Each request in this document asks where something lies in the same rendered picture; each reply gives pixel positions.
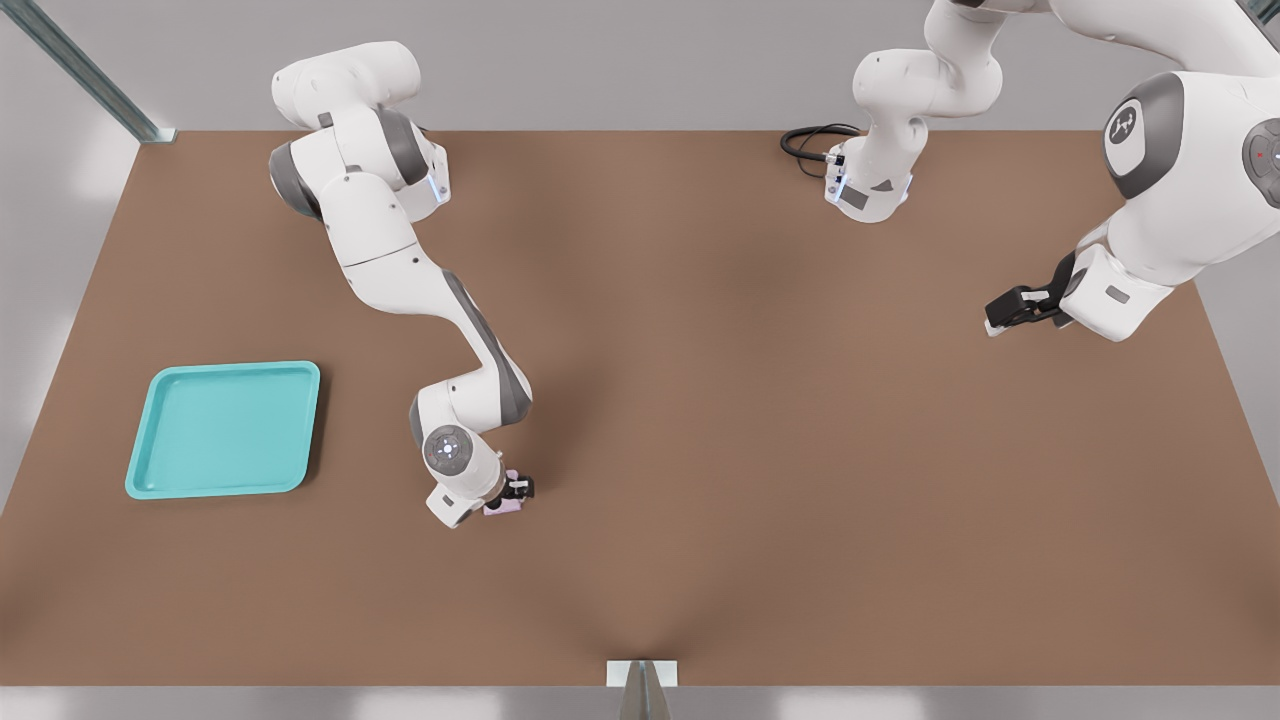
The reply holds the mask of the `silver frame post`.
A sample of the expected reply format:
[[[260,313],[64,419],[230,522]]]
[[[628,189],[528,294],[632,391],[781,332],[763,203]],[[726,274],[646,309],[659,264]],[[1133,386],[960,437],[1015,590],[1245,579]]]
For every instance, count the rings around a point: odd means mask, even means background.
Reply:
[[[172,143],[177,129],[155,124],[35,0],[0,0],[10,18],[104,110],[141,143]]]
[[[620,720],[671,720],[666,689],[678,685],[675,660],[609,660],[605,685],[622,688]]]

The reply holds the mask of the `pale blue-green tray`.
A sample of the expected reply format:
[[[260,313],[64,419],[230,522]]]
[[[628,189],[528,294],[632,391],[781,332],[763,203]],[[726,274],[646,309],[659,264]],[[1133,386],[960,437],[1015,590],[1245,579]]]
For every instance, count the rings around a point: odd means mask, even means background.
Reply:
[[[145,400],[127,493],[196,498],[296,488],[308,469],[320,379],[311,361],[161,370]]]

